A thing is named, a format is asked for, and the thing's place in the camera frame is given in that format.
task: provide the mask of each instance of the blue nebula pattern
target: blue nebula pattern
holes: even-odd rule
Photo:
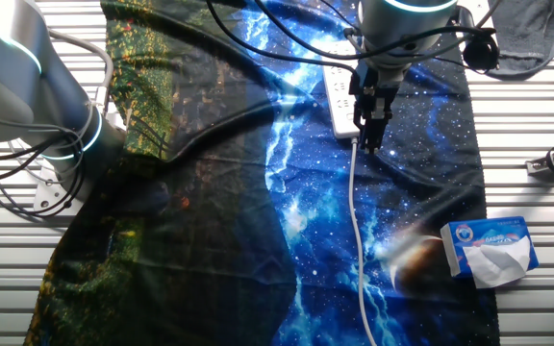
[[[316,0],[304,0],[296,6],[267,5],[312,45],[342,40],[346,24]],[[337,1],[333,5],[355,20],[355,2]],[[313,23],[301,23],[296,19],[301,17],[296,15],[296,8],[324,15]],[[253,1],[234,18],[239,21],[239,37],[257,48],[319,59],[279,32]],[[248,53],[261,66],[266,92],[274,105],[265,182],[296,264],[296,295],[273,345],[369,344],[359,311],[356,239],[347,204],[351,146],[349,141],[339,142],[333,136],[322,69]],[[442,62],[428,62],[410,69],[393,104],[394,119],[381,153],[378,157],[359,154],[357,158],[354,198],[365,251],[365,306],[378,345],[430,345],[426,328],[444,333],[445,345],[468,344],[458,332],[451,332],[461,322],[459,316],[448,316],[450,309],[430,308],[433,326],[418,326],[416,318],[408,317],[416,310],[408,310],[406,299],[393,289],[387,268],[375,260],[376,252],[395,232],[413,226],[422,216],[419,214],[428,209],[425,193],[417,193],[415,186],[403,186],[399,177],[414,171],[424,177],[426,185],[461,186],[466,185],[461,174],[464,169],[481,169],[478,153],[468,151],[471,145],[460,155],[472,155],[477,165],[455,155],[462,144],[472,140],[473,148],[477,148],[468,91],[466,87],[455,91],[463,88],[463,83],[453,86],[439,78],[437,73],[443,68]],[[277,87],[284,82],[291,88]],[[293,95],[292,88],[299,92]],[[468,109],[461,118],[463,105]],[[468,202],[463,206],[470,207]]]

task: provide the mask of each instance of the metal grating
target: metal grating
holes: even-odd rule
[[[462,0],[474,17],[486,0]],[[106,20],[98,1],[38,1],[54,29],[104,47]],[[104,64],[80,48],[55,41],[72,74],[92,97]],[[527,82],[502,83],[467,72],[486,179],[489,217],[523,215],[541,267],[497,290],[503,345],[554,346],[554,184],[527,176],[524,162],[554,146],[554,61]],[[7,151],[0,146],[0,151]],[[0,161],[0,170],[17,166]],[[35,164],[32,169],[39,171]],[[21,172],[3,181],[26,207],[36,181]],[[47,261],[70,218],[29,224],[0,208],[0,345],[20,345]]]

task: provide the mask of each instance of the white tissue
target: white tissue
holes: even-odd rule
[[[529,266],[529,237],[510,245],[464,247],[477,288],[497,287],[525,276]]]

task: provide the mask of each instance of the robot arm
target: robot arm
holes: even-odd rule
[[[464,26],[473,27],[471,13],[458,8],[456,3],[456,0],[362,0],[358,18],[363,44],[358,46],[352,38],[350,42],[359,52],[370,52],[403,38],[445,27],[451,18],[460,20]],[[472,66],[474,68],[491,69],[497,66],[498,50],[491,38],[493,30],[488,33],[488,37],[473,40],[474,44],[467,49],[473,51],[469,54],[473,62],[485,50],[490,51],[494,59],[476,62],[477,66]],[[380,148],[384,131],[392,118],[390,105],[403,77],[412,62],[422,60],[417,57],[418,53],[430,48],[438,38],[439,35],[422,38],[359,61],[358,76],[352,79],[349,92],[356,96],[354,124],[361,132],[361,149],[374,154]]]
[[[0,0],[0,120],[57,125],[77,133],[87,126],[82,132],[87,183],[80,198],[123,146],[124,134],[99,111],[55,52],[34,0]],[[35,146],[55,135],[0,125],[0,141],[20,137]],[[52,147],[43,156],[57,171],[75,165],[70,147]]]

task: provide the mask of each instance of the tissue box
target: tissue box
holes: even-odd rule
[[[450,264],[450,274],[455,278],[472,276],[464,247],[480,247],[483,244],[509,245],[524,237],[528,237],[530,243],[527,270],[532,270],[539,265],[538,258],[525,219],[520,216],[450,222],[441,228],[441,239]]]

